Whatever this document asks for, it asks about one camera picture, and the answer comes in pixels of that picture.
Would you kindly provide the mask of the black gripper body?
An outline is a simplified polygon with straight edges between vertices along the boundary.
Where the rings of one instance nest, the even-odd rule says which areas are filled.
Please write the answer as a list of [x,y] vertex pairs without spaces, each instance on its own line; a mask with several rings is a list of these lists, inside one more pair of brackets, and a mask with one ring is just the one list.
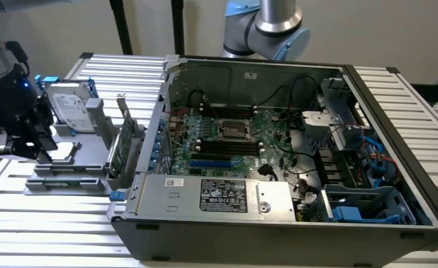
[[53,116],[46,94],[37,91],[21,65],[14,64],[12,71],[0,78],[0,132],[25,135],[25,121],[38,133],[50,134]]

